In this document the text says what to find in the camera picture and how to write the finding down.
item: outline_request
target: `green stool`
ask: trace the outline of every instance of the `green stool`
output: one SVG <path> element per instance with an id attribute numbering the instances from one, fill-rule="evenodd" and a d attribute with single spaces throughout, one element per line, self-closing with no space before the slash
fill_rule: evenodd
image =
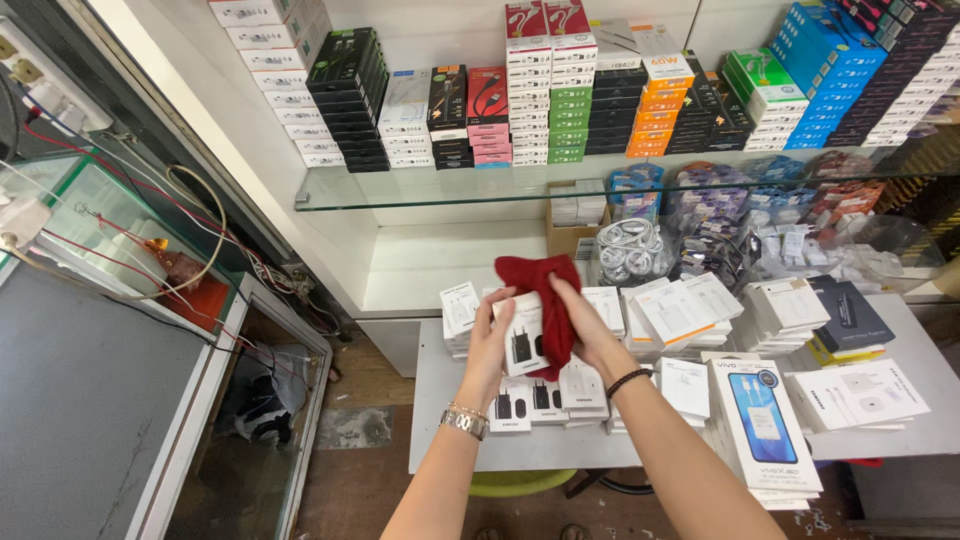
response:
<path id="1" fill-rule="evenodd" d="M 576 469 L 560 471 L 503 471 L 473 473 L 470 495 L 476 497 L 522 497 L 562 485 Z"/>

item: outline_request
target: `pink box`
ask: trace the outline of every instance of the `pink box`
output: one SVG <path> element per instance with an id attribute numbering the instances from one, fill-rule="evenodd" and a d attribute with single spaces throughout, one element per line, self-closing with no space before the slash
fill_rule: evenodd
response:
<path id="1" fill-rule="evenodd" d="M 481 124 L 479 126 L 467 126 L 467 135 L 506 135 L 510 130 L 510 124 L 500 122 L 499 124 Z"/>
<path id="2" fill-rule="evenodd" d="M 506 154 L 474 154 L 473 155 L 474 164 L 493 163 L 495 161 L 507 161 L 508 163 L 512 163 L 514 161 L 514 155 L 511 154 L 510 152 L 507 152 Z"/>
<path id="3" fill-rule="evenodd" d="M 495 135 L 471 135 L 470 146 L 483 146 L 485 144 L 510 144 L 510 135 L 506 132 Z"/>
<path id="4" fill-rule="evenodd" d="M 478 144 L 473 147 L 473 155 L 478 154 L 511 154 L 514 151 L 514 145 L 509 142 L 506 144 Z"/>

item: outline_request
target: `floor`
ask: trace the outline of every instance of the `floor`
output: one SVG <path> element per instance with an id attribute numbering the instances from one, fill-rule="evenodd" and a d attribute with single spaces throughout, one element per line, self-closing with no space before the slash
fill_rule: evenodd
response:
<path id="1" fill-rule="evenodd" d="M 407 457 L 413 417 L 414 381 L 402 379 L 366 338 L 335 349 L 334 365 L 343 378 L 326 389 L 324 407 L 345 409 L 394 405 L 389 446 L 350 450 L 318 450 L 311 457 L 300 503 L 297 540 L 376 538 L 410 482 Z M 866 539 L 843 526 L 851 515 L 841 497 L 842 466 L 822 471 L 825 492 L 816 509 L 773 512 L 788 538 Z M 578 473 L 567 486 L 582 477 Z M 641 469 L 624 469 L 612 478 L 642 483 Z M 481 528 L 497 528 L 507 540 L 558 537 L 564 524 L 587 527 L 594 539 L 678 538 L 655 496 L 627 496 L 594 485 L 567 501 L 552 489 L 522 498 L 471 498 L 463 538 L 472 540 Z"/>

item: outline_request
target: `hand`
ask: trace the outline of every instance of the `hand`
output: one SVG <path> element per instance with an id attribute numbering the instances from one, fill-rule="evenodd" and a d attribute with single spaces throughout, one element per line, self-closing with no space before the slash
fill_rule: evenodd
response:
<path id="1" fill-rule="evenodd" d="M 553 291 L 564 302 L 573 330 L 580 339 L 579 343 L 574 344 L 573 352 L 596 368 L 607 386 L 634 371 L 636 360 L 617 341 L 587 299 L 573 285 L 555 274 L 551 273 L 549 279 Z"/>
<path id="2" fill-rule="evenodd" d="M 503 358 L 506 355 L 504 339 L 510 321 L 514 320 L 516 303 L 510 297 L 516 287 L 502 288 L 485 297 L 477 308 L 476 322 L 470 333 L 470 348 L 467 352 L 467 372 L 460 383 L 453 401 L 459 405 L 475 408 L 486 413 L 490 402 L 496 397 L 503 376 Z M 491 328 L 493 304 L 510 299 L 500 309 Z"/>

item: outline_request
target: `foot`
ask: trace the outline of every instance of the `foot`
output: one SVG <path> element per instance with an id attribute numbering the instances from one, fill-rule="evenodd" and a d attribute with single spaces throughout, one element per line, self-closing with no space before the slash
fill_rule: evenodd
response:
<path id="1" fill-rule="evenodd" d="M 592 538 L 585 528 L 570 524 L 560 533 L 560 540 L 592 540 Z"/>
<path id="2" fill-rule="evenodd" d="M 503 536 L 492 528 L 485 528 L 477 534 L 477 540 L 503 540 Z"/>

